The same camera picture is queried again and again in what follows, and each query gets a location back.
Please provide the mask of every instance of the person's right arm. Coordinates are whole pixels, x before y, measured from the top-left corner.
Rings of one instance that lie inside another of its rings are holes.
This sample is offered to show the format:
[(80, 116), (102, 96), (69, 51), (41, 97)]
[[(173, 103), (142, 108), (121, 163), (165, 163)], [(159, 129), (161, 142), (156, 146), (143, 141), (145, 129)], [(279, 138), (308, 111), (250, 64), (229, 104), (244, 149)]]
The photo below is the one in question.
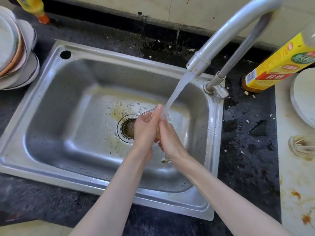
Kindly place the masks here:
[(173, 126), (160, 121), (162, 150), (207, 199), (234, 236), (293, 236), (279, 222), (237, 194), (192, 158)]

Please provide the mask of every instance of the barcode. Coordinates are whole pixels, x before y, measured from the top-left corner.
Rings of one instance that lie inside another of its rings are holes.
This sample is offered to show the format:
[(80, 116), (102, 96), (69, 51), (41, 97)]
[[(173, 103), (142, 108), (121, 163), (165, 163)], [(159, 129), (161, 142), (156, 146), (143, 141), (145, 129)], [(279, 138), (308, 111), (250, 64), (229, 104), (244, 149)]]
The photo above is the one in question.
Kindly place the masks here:
[(251, 82), (253, 79), (255, 79), (257, 77), (256, 75), (256, 69), (254, 69), (252, 72), (250, 72), (248, 75), (246, 75), (245, 81), (246, 84), (248, 84), (249, 82)]

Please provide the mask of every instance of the sink drain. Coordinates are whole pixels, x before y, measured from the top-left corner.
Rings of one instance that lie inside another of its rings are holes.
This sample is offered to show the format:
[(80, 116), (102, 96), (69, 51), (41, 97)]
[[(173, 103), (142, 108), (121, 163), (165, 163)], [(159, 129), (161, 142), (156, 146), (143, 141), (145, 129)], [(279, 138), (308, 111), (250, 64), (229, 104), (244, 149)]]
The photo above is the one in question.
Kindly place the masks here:
[(121, 140), (126, 143), (133, 143), (135, 139), (135, 127), (134, 124), (137, 119), (137, 115), (128, 115), (123, 117), (117, 125), (117, 134)]

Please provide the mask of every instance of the forearm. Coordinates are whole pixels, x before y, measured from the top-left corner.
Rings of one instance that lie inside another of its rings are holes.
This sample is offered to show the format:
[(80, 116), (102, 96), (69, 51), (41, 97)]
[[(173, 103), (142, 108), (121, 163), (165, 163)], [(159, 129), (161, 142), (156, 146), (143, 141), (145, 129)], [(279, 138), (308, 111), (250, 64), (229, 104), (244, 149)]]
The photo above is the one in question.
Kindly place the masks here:
[(237, 194), (191, 157), (177, 168), (196, 186), (234, 236), (291, 236), (280, 223)]
[(145, 163), (132, 150), (104, 193), (73, 229), (72, 236), (120, 236), (136, 194)]

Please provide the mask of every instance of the green oval logo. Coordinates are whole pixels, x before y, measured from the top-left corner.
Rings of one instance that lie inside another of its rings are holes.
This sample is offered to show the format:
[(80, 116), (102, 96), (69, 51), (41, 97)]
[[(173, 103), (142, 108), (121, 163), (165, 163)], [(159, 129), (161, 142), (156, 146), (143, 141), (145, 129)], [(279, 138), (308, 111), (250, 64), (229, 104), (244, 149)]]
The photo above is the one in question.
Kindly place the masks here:
[(315, 62), (315, 56), (313, 52), (304, 52), (304, 53), (295, 54), (294, 56), (292, 56), (291, 60), (294, 63), (298, 63), (298, 64), (311, 64)]

